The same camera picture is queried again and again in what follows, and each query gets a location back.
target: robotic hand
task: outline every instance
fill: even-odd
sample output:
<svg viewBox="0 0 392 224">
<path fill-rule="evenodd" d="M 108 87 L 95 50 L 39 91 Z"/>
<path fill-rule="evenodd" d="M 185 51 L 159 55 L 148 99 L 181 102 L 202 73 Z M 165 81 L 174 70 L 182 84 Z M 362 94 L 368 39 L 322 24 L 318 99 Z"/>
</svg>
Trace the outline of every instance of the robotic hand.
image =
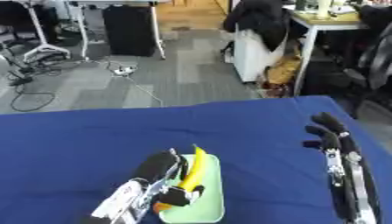
<svg viewBox="0 0 392 224">
<path fill-rule="evenodd" d="M 158 200 L 174 206 L 190 204 L 193 199 L 189 193 L 168 185 L 168 180 L 176 178 L 178 173 L 184 179 L 187 170 L 186 159 L 174 149 L 149 156 L 138 166 L 132 179 L 105 199 L 82 223 L 134 224 L 141 221 Z"/>
<path fill-rule="evenodd" d="M 382 215 L 375 184 L 361 151 L 347 128 L 327 113 L 311 119 L 323 126 L 306 126 L 321 141 L 305 141 L 308 148 L 325 154 L 333 204 L 345 223 L 381 224 Z"/>
</svg>

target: fabric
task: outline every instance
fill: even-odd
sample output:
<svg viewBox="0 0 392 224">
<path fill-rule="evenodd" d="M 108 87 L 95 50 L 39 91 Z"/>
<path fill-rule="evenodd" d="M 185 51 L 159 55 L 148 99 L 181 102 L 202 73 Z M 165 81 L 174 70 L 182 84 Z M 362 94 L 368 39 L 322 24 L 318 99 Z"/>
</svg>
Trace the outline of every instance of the fabric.
<svg viewBox="0 0 392 224">
<path fill-rule="evenodd" d="M 223 28 L 227 32 L 235 32 L 238 24 L 240 31 L 250 29 L 260 35 L 273 52 L 284 41 L 287 32 L 289 16 L 282 7 L 282 1 L 242 0 L 227 15 Z"/>
<path fill-rule="evenodd" d="M 392 75 L 392 6 L 388 8 L 362 7 L 360 19 L 377 38 L 360 56 L 359 67 L 369 69 L 372 89 L 385 85 Z"/>
<path fill-rule="evenodd" d="M 151 154 L 197 144 L 220 159 L 221 223 L 340 224 L 324 155 L 302 146 L 310 115 L 352 132 L 392 222 L 392 157 L 330 98 L 214 102 L 180 108 L 0 115 L 0 223 L 75 224 Z M 143 223 L 159 223 L 149 213 Z"/>
</svg>

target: black box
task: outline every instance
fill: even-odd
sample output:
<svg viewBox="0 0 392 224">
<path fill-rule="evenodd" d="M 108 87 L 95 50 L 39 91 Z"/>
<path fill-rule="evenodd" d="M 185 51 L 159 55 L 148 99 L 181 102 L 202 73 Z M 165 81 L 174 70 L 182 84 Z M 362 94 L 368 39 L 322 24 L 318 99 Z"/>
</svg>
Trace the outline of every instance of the black box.
<svg viewBox="0 0 392 224">
<path fill-rule="evenodd" d="M 102 16 L 113 54 L 149 57 L 154 53 L 150 7 L 110 6 Z"/>
</svg>

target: desk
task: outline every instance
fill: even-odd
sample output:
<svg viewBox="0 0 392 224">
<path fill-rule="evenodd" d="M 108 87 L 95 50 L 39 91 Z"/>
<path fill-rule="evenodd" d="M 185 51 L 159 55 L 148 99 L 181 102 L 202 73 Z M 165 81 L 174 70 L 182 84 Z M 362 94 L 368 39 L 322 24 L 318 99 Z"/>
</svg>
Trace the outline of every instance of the desk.
<svg viewBox="0 0 392 224">
<path fill-rule="evenodd" d="M 314 42 L 318 32 L 359 30 L 363 28 L 363 25 L 361 24 L 361 21 L 358 18 L 358 13 L 356 12 L 338 15 L 334 18 L 329 17 L 326 19 L 317 19 L 315 14 L 298 13 L 294 10 L 291 10 L 290 13 L 291 18 L 294 21 L 309 29 L 304 42 L 304 48 L 302 50 L 302 65 L 297 74 L 294 86 L 294 95 L 299 95 L 304 82 L 305 70 L 311 59 Z"/>
<path fill-rule="evenodd" d="M 61 52 L 66 55 L 67 58 L 71 57 L 71 53 L 62 47 L 58 47 L 55 45 L 50 45 L 47 42 L 46 36 L 44 32 L 42 31 L 41 24 L 39 22 L 39 18 L 37 16 L 36 11 L 32 7 L 34 4 L 42 4 L 45 0 L 14 0 L 15 2 L 21 3 L 28 11 L 31 17 L 31 21 L 34 24 L 34 27 L 37 31 L 38 38 L 40 41 L 40 45 L 35 47 L 34 49 L 30 50 L 29 52 L 24 54 L 23 61 L 24 62 L 29 62 L 30 57 L 35 54 L 35 53 L 42 53 L 42 52 Z"/>
<path fill-rule="evenodd" d="M 158 29 L 158 20 L 157 20 L 157 13 L 155 6 L 158 3 L 166 3 L 169 2 L 170 0 L 74 0 L 71 1 L 70 3 L 71 6 L 76 7 L 78 10 L 78 25 L 80 27 L 80 32 L 82 36 L 82 48 L 80 55 L 84 60 L 89 60 L 87 56 L 87 51 L 88 51 L 88 35 L 86 31 L 86 26 L 84 24 L 84 14 L 83 10 L 87 5 L 96 5 L 97 8 L 99 9 L 105 9 L 109 7 L 110 5 L 114 4 L 131 4 L 131 3 L 146 3 L 150 5 L 151 9 L 151 20 L 152 20 L 152 29 L 154 33 L 154 39 L 157 44 L 157 49 L 160 52 L 161 58 L 164 60 L 165 57 L 165 51 L 163 47 L 163 41 L 159 37 L 159 29 Z"/>
</svg>

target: blue table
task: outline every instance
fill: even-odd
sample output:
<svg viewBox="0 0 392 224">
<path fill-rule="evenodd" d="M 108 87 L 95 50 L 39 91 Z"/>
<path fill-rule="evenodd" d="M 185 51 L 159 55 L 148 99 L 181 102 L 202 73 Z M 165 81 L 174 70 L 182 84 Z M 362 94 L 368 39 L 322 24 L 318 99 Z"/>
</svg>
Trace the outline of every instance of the blue table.
<svg viewBox="0 0 392 224">
<path fill-rule="evenodd" d="M 222 223 L 341 223 L 324 156 L 301 145 L 321 111 L 352 131 L 392 223 L 392 157 L 326 97 L 1 115 L 0 223 L 79 223 L 148 155 L 192 144 L 220 158 Z"/>
</svg>

